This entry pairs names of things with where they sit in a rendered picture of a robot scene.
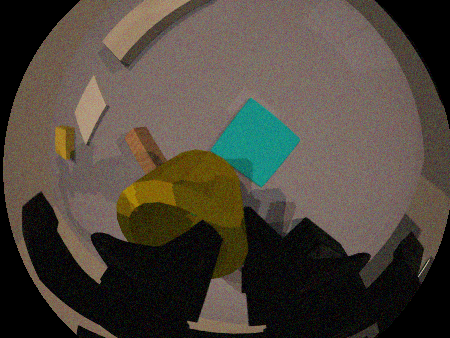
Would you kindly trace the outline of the brown wooden bar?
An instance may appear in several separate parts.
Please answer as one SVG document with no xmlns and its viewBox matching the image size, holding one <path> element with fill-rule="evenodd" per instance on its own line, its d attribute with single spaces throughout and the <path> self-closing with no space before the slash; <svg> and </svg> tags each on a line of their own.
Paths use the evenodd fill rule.
<svg viewBox="0 0 450 338">
<path fill-rule="evenodd" d="M 124 137 L 145 174 L 168 161 L 154 142 L 152 134 L 149 133 L 148 128 L 144 126 L 144 128 L 130 129 L 130 132 Z"/>
</svg>

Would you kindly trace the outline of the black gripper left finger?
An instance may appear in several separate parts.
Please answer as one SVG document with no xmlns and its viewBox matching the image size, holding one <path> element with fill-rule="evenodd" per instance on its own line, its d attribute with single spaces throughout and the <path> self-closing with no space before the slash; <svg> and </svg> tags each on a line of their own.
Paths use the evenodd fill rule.
<svg viewBox="0 0 450 338">
<path fill-rule="evenodd" d="M 208 222 L 197 222 L 161 246 L 132 244 L 100 232 L 91 234 L 91 240 L 105 265 L 174 295 L 188 321 L 198 321 L 224 240 Z"/>
</svg>

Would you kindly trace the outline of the beige flat slab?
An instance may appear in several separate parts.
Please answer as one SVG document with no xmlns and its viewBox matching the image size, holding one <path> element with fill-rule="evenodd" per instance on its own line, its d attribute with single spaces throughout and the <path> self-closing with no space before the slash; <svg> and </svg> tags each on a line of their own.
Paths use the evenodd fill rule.
<svg viewBox="0 0 450 338">
<path fill-rule="evenodd" d="M 77 124 L 79 124 L 85 145 L 91 142 L 93 132 L 95 132 L 101 118 L 103 118 L 103 114 L 107 112 L 108 106 L 107 98 L 104 96 L 99 80 L 97 80 L 96 74 L 93 74 L 75 112 Z"/>
</svg>

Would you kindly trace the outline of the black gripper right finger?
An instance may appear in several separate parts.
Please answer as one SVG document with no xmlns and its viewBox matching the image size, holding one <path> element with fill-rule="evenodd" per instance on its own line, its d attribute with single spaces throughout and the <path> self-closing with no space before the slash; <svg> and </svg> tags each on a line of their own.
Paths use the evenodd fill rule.
<svg viewBox="0 0 450 338">
<path fill-rule="evenodd" d="M 244 206 L 248 256 L 244 261 L 249 326 L 264 326 L 301 294 L 361 272 L 369 253 L 310 258 L 274 232 L 250 206 Z"/>
</svg>

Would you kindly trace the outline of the tan flat box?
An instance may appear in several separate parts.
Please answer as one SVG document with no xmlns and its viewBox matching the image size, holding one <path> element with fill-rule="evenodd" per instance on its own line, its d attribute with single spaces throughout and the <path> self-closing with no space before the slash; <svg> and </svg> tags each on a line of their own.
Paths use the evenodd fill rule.
<svg viewBox="0 0 450 338">
<path fill-rule="evenodd" d="M 103 43 L 118 60 L 130 64 L 166 27 L 209 0 L 145 0 L 108 33 Z"/>
</svg>

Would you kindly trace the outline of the yellow rectangular block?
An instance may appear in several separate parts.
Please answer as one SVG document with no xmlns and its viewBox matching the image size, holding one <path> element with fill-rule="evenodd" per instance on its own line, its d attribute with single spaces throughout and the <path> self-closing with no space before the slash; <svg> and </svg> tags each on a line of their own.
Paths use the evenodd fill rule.
<svg viewBox="0 0 450 338">
<path fill-rule="evenodd" d="M 60 157 L 69 160 L 69 158 L 75 157 L 75 128 L 71 126 L 59 125 L 55 130 L 55 145 L 56 153 L 60 154 Z"/>
</svg>

